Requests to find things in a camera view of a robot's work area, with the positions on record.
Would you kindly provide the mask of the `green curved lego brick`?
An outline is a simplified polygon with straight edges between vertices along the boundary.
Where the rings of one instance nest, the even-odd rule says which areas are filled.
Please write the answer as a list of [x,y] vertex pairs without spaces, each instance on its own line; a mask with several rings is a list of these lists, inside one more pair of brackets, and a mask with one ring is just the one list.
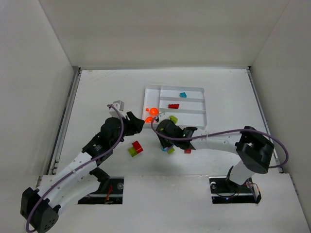
[[169,118],[170,118],[170,120],[174,123],[174,124],[176,124],[177,122],[178,122],[178,118],[177,117],[175,117],[175,116],[169,116]]

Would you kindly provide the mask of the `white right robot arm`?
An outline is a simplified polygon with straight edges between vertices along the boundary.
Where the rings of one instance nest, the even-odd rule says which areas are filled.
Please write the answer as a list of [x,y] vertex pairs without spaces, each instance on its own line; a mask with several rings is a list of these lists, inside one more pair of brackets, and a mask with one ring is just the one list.
[[217,150],[230,152],[240,161],[230,168],[228,183],[243,185],[254,174],[266,174],[274,152],[274,144],[252,127],[244,127],[234,135],[217,134],[209,136],[207,129],[197,127],[180,128],[172,120],[165,119],[152,128],[164,148],[171,146],[183,150]]

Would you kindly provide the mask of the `colorful monster lego figure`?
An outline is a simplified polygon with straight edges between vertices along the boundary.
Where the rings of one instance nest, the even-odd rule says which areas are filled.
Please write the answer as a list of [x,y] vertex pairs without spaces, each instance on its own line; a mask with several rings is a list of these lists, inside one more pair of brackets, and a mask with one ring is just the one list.
[[173,153],[175,151],[175,149],[174,149],[174,146],[169,146],[169,147],[163,147],[162,151],[164,151],[164,152],[166,152],[168,154],[171,154],[171,153]]

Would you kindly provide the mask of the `red and green lego block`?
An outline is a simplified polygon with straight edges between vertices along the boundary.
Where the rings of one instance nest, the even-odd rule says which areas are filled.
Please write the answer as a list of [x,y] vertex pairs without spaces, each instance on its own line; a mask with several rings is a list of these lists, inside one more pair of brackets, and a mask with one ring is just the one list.
[[128,149],[129,154],[134,157],[139,153],[143,152],[143,148],[138,141],[132,143],[132,147]]

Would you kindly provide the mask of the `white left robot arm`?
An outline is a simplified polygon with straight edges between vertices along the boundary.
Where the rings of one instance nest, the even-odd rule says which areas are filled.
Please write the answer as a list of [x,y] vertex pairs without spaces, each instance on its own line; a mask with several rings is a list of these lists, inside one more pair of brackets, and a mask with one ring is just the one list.
[[98,190],[111,190],[109,175],[100,164],[109,158],[113,149],[124,140],[142,131],[144,120],[127,112],[123,116],[113,110],[109,117],[82,151],[48,183],[36,189],[27,188],[21,197],[21,215],[26,219],[26,232],[46,233],[70,205]]

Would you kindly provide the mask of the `orange dome lego piece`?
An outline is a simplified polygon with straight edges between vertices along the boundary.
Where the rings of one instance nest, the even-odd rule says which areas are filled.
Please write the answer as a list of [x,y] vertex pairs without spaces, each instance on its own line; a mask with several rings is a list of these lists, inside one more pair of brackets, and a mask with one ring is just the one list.
[[153,117],[152,116],[149,116],[145,119],[145,123],[151,123],[153,120]]

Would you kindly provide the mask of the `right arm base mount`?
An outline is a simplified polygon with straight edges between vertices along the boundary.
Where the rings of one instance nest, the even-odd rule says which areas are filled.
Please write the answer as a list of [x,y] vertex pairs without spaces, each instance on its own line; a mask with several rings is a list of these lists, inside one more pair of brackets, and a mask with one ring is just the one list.
[[242,185],[229,180],[230,168],[227,176],[209,177],[211,200],[213,204],[259,204],[261,191],[252,178],[248,178]]

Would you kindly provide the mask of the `red 2x4 lego brick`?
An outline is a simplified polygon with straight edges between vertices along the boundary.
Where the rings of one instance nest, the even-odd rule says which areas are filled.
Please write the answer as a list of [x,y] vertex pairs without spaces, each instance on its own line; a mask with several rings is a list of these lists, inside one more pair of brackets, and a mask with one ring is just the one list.
[[178,103],[176,103],[176,104],[169,104],[168,108],[169,109],[178,109],[179,108],[179,104]]

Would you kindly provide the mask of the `cyan small lego brick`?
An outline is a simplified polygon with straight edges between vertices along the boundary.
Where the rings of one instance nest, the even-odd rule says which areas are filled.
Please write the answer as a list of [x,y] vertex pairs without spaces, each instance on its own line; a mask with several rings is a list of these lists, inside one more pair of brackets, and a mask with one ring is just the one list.
[[179,96],[180,96],[181,98],[186,98],[186,97],[187,97],[187,94],[186,94],[185,92],[182,92],[182,93],[179,94]]

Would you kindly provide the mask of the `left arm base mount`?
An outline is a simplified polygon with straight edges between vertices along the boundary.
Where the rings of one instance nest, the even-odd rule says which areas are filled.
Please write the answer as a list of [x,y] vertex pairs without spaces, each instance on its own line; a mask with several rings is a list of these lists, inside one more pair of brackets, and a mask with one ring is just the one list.
[[96,191],[81,198],[77,204],[116,205],[123,203],[124,177],[111,177],[100,168],[90,172],[97,178],[99,187]]

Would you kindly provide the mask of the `orange curved lego piece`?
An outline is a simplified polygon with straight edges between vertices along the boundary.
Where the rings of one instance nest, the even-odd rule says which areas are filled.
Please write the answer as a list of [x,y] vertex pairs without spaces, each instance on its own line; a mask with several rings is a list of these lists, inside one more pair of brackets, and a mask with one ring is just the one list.
[[149,109],[149,113],[153,116],[156,116],[159,114],[159,110],[156,107],[152,107]]

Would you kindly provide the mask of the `white divided sorting tray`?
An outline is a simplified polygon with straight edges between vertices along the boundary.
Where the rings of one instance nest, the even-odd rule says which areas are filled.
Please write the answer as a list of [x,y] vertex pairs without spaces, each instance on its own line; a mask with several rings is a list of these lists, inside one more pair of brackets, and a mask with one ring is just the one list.
[[[178,109],[169,109],[169,104],[179,104]],[[142,119],[154,117],[146,108],[156,107],[161,120],[175,116],[180,127],[193,126],[204,129],[207,126],[205,90],[201,87],[182,87],[169,85],[147,85],[145,87]]]

